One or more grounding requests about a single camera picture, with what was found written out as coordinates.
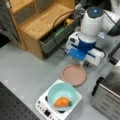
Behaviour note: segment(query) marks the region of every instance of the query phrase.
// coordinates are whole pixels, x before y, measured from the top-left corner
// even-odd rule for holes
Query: wooden drawer
[[[53,33],[50,32],[47,36],[41,39],[40,44],[42,47],[42,50],[44,53],[49,53],[51,52],[57,44],[61,43],[65,38],[67,38],[74,30],[75,28],[79,25],[79,20],[80,17],[77,17],[72,24],[68,25],[67,27],[64,27],[63,29],[63,24],[61,23],[56,29],[62,29],[61,32],[57,35],[55,35],[55,39],[53,37]]]
[[[55,0],[37,0],[37,8],[38,11],[41,12],[45,10],[46,8],[50,7],[53,3],[55,3]]]
[[[35,13],[36,11],[35,11],[34,4],[27,6],[26,8],[24,8],[23,10],[21,10],[20,12],[14,15],[16,23],[19,25],[25,22],[27,19],[35,15]]]

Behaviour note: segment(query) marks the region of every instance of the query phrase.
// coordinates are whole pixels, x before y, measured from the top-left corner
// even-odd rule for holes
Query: food item
[[[54,104],[55,107],[67,107],[67,106],[71,106],[71,101],[66,98],[66,97],[61,97],[59,98],[55,104]]]

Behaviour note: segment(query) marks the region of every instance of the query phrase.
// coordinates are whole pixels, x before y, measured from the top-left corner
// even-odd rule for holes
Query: pink plate
[[[61,72],[61,79],[73,86],[78,86],[84,82],[86,72],[81,65],[66,66]]]

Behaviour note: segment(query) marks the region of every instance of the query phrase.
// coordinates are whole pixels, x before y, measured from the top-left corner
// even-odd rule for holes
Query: table surface
[[[98,38],[97,46],[104,49],[106,55],[117,45],[118,39],[106,36]],[[37,99],[57,79],[66,65],[78,64],[79,61],[66,55],[62,50],[56,51],[45,61],[41,61],[31,53],[17,48],[9,43],[0,49],[0,81],[7,86],[26,106],[28,106],[39,118],[42,115],[35,108]],[[108,120],[106,116],[92,106],[91,92],[96,80],[106,77],[112,70],[113,65],[105,58],[99,66],[86,67],[85,82],[75,87],[82,95],[81,107],[78,109],[79,116],[72,116],[73,120]]]

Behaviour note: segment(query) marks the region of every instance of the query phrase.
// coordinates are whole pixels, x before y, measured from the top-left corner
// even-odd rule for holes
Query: toy carrot
[[[67,107],[67,106],[71,106],[71,101],[66,98],[66,97],[61,97],[59,98],[55,104],[54,104],[55,107]]]

